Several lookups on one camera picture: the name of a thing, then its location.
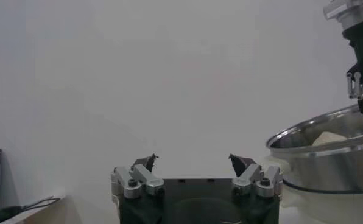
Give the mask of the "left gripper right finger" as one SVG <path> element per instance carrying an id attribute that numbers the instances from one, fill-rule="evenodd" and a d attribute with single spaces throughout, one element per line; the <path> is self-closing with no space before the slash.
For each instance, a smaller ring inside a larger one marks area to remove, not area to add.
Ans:
<path id="1" fill-rule="evenodd" d="M 263 198 L 282 197 L 283 173 L 278 166 L 263 169 L 251 158 L 244 158 L 234 154 L 231 160 L 236 177 L 231 180 L 231 188 L 235 194 L 248 195 L 251 191 Z"/>

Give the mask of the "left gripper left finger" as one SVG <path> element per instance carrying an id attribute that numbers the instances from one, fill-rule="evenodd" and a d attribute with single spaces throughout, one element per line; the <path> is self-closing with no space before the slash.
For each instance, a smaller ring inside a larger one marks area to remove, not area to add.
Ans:
<path id="1" fill-rule="evenodd" d="M 165 195 L 165 181 L 156 177 L 152 171 L 158 156 L 137 159 L 130 167 L 117 166 L 111 174 L 111 194 L 134 200 L 148 194 L 153 197 Z"/>

